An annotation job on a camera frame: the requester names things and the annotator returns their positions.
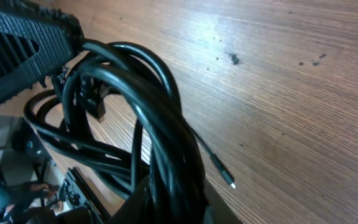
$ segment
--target black cable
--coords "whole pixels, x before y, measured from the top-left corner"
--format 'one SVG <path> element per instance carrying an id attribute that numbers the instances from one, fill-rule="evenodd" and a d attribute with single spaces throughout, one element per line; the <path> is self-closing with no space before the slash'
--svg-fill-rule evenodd
<path id="1" fill-rule="evenodd" d="M 208 202 L 197 139 L 232 187 L 234 179 L 182 116 L 178 87 L 167 65 L 149 49 L 128 42 L 85 40 L 83 49 L 89 54 L 70 70 L 63 89 L 53 79 L 55 92 L 39 93 L 26 104 L 26 121 L 49 147 L 93 168 L 124 199 L 149 175 L 147 198 L 153 209 L 148 202 L 144 209 L 154 213 L 142 212 L 144 218 L 157 223 L 201 223 Z M 109 86 L 110 94 L 121 94 L 137 116 L 132 154 L 96 141 L 92 135 L 86 112 L 89 106 L 100 106 L 95 103 L 99 95 L 92 97 L 102 85 Z M 55 95 L 34 114 L 37 103 Z M 64 122 L 56 128 L 45 117 L 59 103 L 63 104 Z M 152 141 L 150 166 L 141 159 L 143 128 Z"/>

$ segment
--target black wire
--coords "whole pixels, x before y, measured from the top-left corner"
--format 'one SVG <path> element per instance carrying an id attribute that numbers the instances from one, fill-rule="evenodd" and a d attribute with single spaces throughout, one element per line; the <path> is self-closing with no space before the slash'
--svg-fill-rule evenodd
<path id="1" fill-rule="evenodd" d="M 196 138 L 214 162 L 218 159 L 182 116 L 178 87 L 167 65 L 149 49 L 128 42 L 85 40 L 83 49 L 90 53 L 70 70 L 62 90 L 39 93 L 26 104 L 26 121 L 49 147 L 93 168 L 124 199 L 149 175 L 147 198 L 154 213 L 143 214 L 151 222 L 201 223 L 207 201 Z M 85 106 L 80 103 L 90 80 L 110 86 L 109 93 L 121 94 L 135 112 L 132 154 L 94 139 Z M 54 95 L 57 97 L 44 103 L 35 115 L 34 106 Z M 47 124 L 45 117 L 59 103 L 63 104 L 64 122 L 56 128 Z M 141 159 L 143 128 L 152 141 L 150 167 Z M 150 211 L 150 204 L 144 205 Z"/>

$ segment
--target black crumb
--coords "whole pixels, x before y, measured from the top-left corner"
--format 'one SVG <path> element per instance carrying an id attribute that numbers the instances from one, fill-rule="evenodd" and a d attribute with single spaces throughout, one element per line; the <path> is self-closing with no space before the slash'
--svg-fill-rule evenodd
<path id="1" fill-rule="evenodd" d="M 230 56 L 233 65 L 238 65 L 240 63 L 240 59 L 237 57 L 237 54 L 235 53 L 227 53 L 227 54 Z"/>

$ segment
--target ribbed black plastic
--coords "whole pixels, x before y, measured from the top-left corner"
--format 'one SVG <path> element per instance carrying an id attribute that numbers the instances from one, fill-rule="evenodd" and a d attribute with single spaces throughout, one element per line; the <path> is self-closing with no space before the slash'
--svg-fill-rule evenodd
<path id="1" fill-rule="evenodd" d="M 21 1 L 0 0 L 0 104 L 77 56 L 78 20 Z"/>

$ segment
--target brown wood grain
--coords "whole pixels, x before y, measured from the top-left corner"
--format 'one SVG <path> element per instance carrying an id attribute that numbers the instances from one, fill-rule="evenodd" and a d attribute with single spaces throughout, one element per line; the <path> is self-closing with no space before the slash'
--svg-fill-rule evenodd
<path id="1" fill-rule="evenodd" d="M 87 38 L 136 42 L 166 61 L 185 118 L 230 168 L 237 188 L 202 152 L 208 179 L 243 222 L 358 223 L 357 0 L 55 6 L 79 18 Z M 122 97 L 105 103 L 104 121 L 91 119 L 95 136 L 130 150 L 134 114 Z M 149 148 L 145 139 L 146 161 Z M 122 202 L 104 194 L 114 213 Z"/>

